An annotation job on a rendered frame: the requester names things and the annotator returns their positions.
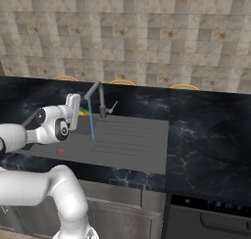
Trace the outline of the yellow curved stool back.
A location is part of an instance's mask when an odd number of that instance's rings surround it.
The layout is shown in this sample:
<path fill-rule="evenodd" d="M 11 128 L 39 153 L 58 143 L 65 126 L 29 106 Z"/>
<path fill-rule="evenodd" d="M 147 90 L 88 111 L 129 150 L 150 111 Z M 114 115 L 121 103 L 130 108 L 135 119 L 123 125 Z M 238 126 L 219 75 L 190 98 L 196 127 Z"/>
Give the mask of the yellow curved stool back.
<path fill-rule="evenodd" d="M 54 80 L 67 80 L 67 81 L 78 82 L 78 80 L 75 77 L 70 76 L 70 75 L 66 75 L 66 74 L 61 74 L 61 75 L 55 76 L 53 79 Z"/>
<path fill-rule="evenodd" d="M 199 91 L 200 89 L 192 84 L 174 84 L 170 87 L 170 89 L 192 89 Z"/>
<path fill-rule="evenodd" d="M 126 79 L 115 79 L 111 80 L 109 84 L 122 84 L 122 85 L 131 85 L 131 86 L 136 86 L 136 84 L 130 80 Z"/>

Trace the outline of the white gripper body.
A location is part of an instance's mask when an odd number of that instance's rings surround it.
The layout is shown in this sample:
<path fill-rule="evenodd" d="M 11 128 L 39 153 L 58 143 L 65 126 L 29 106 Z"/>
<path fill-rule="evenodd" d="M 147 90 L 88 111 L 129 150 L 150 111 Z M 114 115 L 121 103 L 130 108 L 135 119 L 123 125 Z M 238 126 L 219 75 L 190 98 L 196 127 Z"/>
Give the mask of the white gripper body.
<path fill-rule="evenodd" d="M 76 130 L 78 121 L 78 111 L 80 106 L 80 95 L 69 94 L 66 99 L 66 121 L 69 126 L 69 130 Z"/>

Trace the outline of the dark grey tap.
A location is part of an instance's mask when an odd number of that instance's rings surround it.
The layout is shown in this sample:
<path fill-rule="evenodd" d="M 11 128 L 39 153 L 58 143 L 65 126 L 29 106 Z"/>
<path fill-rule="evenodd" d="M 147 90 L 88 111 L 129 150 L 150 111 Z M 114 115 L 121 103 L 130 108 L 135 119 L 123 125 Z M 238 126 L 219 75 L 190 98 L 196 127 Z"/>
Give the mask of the dark grey tap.
<path fill-rule="evenodd" d="M 94 94 L 96 90 L 99 91 L 99 102 L 100 102 L 99 115 L 101 119 L 105 119 L 108 114 L 111 114 L 114 111 L 116 104 L 114 104 L 114 106 L 111 109 L 106 108 L 103 84 L 101 81 L 96 81 L 84 95 L 84 99 L 88 103 L 89 113 L 92 113 L 91 96 Z"/>

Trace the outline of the dark grey sink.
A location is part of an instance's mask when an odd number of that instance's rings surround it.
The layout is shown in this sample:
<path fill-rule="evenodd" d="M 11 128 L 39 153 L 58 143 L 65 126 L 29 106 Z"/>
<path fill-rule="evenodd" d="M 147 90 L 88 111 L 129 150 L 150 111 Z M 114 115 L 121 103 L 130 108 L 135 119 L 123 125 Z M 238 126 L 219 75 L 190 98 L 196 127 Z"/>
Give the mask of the dark grey sink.
<path fill-rule="evenodd" d="M 93 115 L 95 139 L 89 117 L 80 117 L 66 141 L 30 144 L 22 154 L 163 174 L 166 172 L 169 123 L 166 120 Z M 58 149 L 65 149 L 58 154 Z"/>

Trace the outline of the black dishwasher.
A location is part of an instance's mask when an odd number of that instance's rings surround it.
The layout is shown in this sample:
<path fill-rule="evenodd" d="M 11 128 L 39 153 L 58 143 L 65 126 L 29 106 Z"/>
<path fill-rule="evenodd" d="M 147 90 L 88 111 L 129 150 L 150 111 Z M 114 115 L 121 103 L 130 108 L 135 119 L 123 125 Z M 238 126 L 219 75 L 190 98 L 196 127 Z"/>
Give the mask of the black dishwasher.
<path fill-rule="evenodd" d="M 165 239 L 251 239 L 251 207 L 173 195 Z"/>

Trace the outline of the blue water stream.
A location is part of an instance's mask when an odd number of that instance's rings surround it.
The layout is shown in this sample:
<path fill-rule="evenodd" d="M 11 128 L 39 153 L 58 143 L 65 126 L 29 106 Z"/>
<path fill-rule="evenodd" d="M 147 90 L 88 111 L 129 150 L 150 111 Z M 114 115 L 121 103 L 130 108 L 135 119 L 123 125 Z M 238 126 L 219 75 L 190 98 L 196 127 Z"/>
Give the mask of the blue water stream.
<path fill-rule="evenodd" d="M 88 99 L 88 111 L 89 111 L 89 121 L 90 121 L 91 137 L 92 137 L 92 140 L 94 140 L 95 139 L 95 133 L 94 133 L 94 124 L 93 124 L 91 98 Z"/>

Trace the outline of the grey cupboard door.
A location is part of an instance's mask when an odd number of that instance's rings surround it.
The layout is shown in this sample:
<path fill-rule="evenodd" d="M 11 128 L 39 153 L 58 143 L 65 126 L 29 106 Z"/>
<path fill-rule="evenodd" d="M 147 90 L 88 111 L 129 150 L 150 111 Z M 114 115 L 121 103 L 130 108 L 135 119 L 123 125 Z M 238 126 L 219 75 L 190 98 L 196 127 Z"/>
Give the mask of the grey cupboard door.
<path fill-rule="evenodd" d="M 0 206 L 0 228 L 42 239 L 51 239 L 60 229 L 54 201 L 46 199 L 35 207 Z"/>
<path fill-rule="evenodd" d="M 100 239 L 161 239 L 161 213 L 95 198 L 87 201 L 90 225 Z"/>

